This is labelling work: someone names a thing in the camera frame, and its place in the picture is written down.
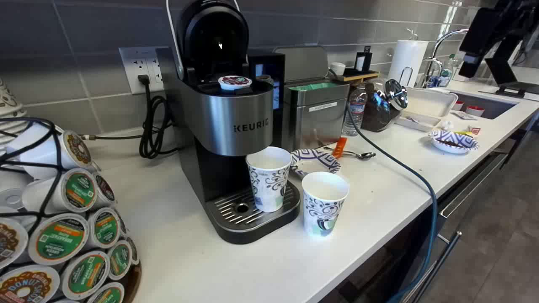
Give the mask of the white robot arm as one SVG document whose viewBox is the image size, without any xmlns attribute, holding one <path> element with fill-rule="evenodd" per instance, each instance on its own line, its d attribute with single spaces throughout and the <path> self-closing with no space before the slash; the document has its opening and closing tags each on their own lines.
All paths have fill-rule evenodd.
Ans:
<svg viewBox="0 0 539 303">
<path fill-rule="evenodd" d="M 539 85 L 520 82 L 508 65 L 515 46 L 537 28 L 537 23 L 539 0 L 496 0 L 491 8 L 481 6 L 459 45 L 463 52 L 459 75 L 473 77 L 485 60 L 498 94 L 513 92 L 518 97 L 525 92 L 537 94 Z"/>
</svg>

